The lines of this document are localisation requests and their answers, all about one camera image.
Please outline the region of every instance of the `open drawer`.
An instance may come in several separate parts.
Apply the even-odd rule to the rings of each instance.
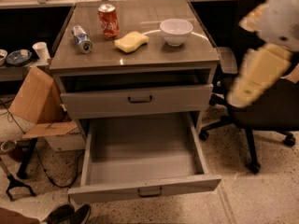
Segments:
[[[189,113],[91,119],[76,203],[214,190]]]
[[[208,70],[69,77],[61,97],[72,119],[206,110]]]

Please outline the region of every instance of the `shoe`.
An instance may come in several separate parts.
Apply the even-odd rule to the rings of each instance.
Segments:
[[[85,224],[90,214],[91,207],[88,204],[84,204],[74,214],[61,218],[55,224]]]
[[[46,219],[43,220],[43,222],[46,222],[48,224],[54,224],[57,223],[59,220],[65,217],[69,217],[75,213],[75,208],[72,204],[63,204],[58,207],[56,207],[53,211],[50,212],[50,214],[47,216]]]

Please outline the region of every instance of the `drawer handle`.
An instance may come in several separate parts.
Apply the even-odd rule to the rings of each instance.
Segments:
[[[131,103],[131,104],[137,104],[137,103],[149,103],[152,101],[152,96],[150,95],[149,97],[131,97],[129,96],[128,97],[128,101]]]
[[[141,190],[140,189],[138,190],[138,196],[140,198],[154,198],[154,197],[159,197],[161,195],[162,195],[162,187],[160,187],[159,193],[157,193],[157,194],[142,194]]]

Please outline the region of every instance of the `cable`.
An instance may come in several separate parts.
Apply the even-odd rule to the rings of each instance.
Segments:
[[[2,113],[2,114],[0,114],[0,116],[4,116],[5,114],[8,114],[8,112]]]
[[[15,121],[15,123],[18,125],[18,127],[20,128],[20,130],[22,131],[23,134],[25,134],[25,131],[21,128],[20,124],[15,120],[15,118],[13,117],[13,115],[10,113],[10,111],[8,110],[6,104],[0,99],[1,105],[6,109],[6,111],[8,112],[8,116],[12,118],[12,121]]]
[[[56,187],[58,187],[58,188],[69,188],[69,189],[70,189],[70,188],[72,187],[72,185],[76,182],[78,176],[82,173],[82,172],[78,172],[78,161],[79,161],[79,159],[81,158],[81,156],[84,154],[84,151],[83,151],[82,153],[80,153],[80,155],[79,155],[78,158],[77,158],[76,171],[75,171],[76,174],[75,174],[73,180],[72,180],[69,184],[66,184],[66,185],[59,185],[59,184],[57,184],[57,183],[54,181],[54,179],[48,175],[48,173],[47,173],[47,169],[45,168],[45,166],[44,166],[42,160],[40,159],[40,156],[39,156],[39,153],[38,153],[37,150],[36,150],[36,154],[37,154],[37,157],[38,157],[38,159],[39,159],[40,165],[42,166],[43,171],[44,171],[44,173],[45,173],[47,179],[49,180],[49,182],[50,182],[52,185],[54,185],[54,186],[56,186]]]
[[[8,110],[8,108],[6,106],[6,104],[8,104],[9,102],[5,102],[4,103],[1,99],[0,99],[0,102],[1,102],[1,105],[6,109],[8,115],[12,118],[12,121],[14,121],[18,125],[18,127],[20,128],[20,130],[22,131],[22,133],[25,134],[25,131],[23,130],[23,128],[21,127],[21,125],[14,119],[13,115],[9,112],[9,110]],[[76,171],[75,171],[76,174],[75,174],[73,180],[69,184],[67,184],[67,185],[58,185],[58,184],[56,184],[56,182],[54,181],[54,179],[47,174],[47,169],[45,168],[42,160],[40,159],[40,156],[39,156],[39,153],[38,153],[36,147],[35,147],[35,151],[36,151],[37,157],[39,159],[40,165],[42,166],[43,171],[44,171],[46,177],[48,178],[49,182],[52,185],[54,185],[54,186],[56,186],[58,188],[69,188],[70,189],[71,186],[76,182],[78,176],[82,173],[82,172],[78,173],[78,161],[79,161],[80,157],[84,154],[84,151],[77,158]]]

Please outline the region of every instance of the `terrazzo floor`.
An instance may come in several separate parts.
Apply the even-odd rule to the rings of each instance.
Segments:
[[[204,123],[216,120],[223,114],[223,107],[210,107],[204,115]],[[33,125],[17,117],[15,120],[25,132]],[[201,144],[209,172],[222,176],[216,190],[198,194],[92,203],[88,223],[299,223],[299,145],[285,147],[281,143],[281,134],[255,132],[262,169],[254,175],[245,166],[245,162],[249,160],[249,153],[243,131],[229,125],[209,134],[207,141]],[[299,140],[299,133],[294,134]],[[0,106],[0,141],[20,140],[21,137],[21,129]],[[26,170],[28,176],[22,180],[32,187],[36,197],[30,196],[25,188],[16,188],[11,191],[15,199],[11,202],[5,194],[8,186],[7,177],[1,170],[0,206],[28,217],[44,219],[55,206],[68,202],[68,188],[53,186],[47,179],[43,166],[47,169],[48,176],[59,186],[67,185],[75,176],[77,160],[78,170],[82,168],[81,153],[82,150],[54,152],[46,141],[39,139]],[[20,164],[8,155],[1,157],[16,177]],[[79,181],[80,175],[72,187],[79,186]],[[79,207],[72,200],[70,202],[76,208]]]

